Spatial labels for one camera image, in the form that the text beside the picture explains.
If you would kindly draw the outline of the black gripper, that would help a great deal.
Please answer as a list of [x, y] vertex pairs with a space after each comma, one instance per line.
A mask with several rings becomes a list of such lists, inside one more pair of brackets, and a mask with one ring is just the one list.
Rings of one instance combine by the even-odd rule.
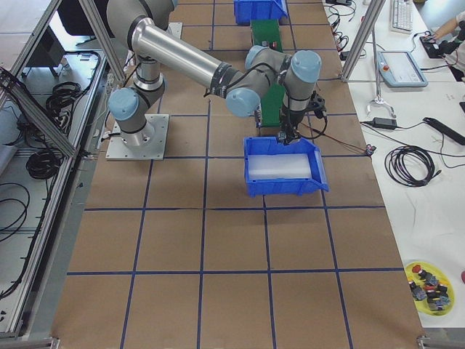
[[293, 111], [287, 107], [281, 108], [281, 131], [286, 133], [284, 145], [291, 145], [300, 140], [298, 126], [303, 121], [305, 113], [305, 110]]

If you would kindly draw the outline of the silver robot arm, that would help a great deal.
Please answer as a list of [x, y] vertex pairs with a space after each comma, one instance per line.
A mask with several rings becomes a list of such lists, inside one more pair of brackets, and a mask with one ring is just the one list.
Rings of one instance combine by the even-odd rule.
[[252, 116], [272, 85], [284, 86], [278, 140], [286, 145], [301, 137], [298, 125], [305, 113], [326, 117], [324, 99], [314, 90], [321, 68], [315, 52], [287, 55], [255, 45], [246, 56], [246, 71], [241, 72], [168, 32], [176, 5], [176, 1], [108, 2], [111, 32], [138, 60], [131, 84], [114, 92], [109, 102], [126, 144], [145, 144], [154, 132], [145, 114], [165, 90], [161, 65], [196, 81], [207, 94], [224, 98], [229, 111], [240, 117]]

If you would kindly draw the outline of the person hand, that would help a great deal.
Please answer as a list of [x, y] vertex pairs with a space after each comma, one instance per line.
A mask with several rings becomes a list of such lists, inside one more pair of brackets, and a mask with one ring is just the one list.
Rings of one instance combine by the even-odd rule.
[[432, 38], [437, 40], [444, 36], [445, 34], [442, 31], [436, 31], [432, 34]]

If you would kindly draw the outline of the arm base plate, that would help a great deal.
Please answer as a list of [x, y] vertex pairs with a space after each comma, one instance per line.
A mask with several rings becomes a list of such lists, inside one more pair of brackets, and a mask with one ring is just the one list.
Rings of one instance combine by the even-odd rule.
[[121, 131], [116, 121], [110, 138], [106, 159], [110, 161], [162, 161], [169, 129], [169, 114], [145, 114], [145, 128], [134, 134]]
[[182, 26], [183, 23], [181, 22], [170, 22], [167, 32], [170, 33], [172, 36], [180, 39], [182, 36]]

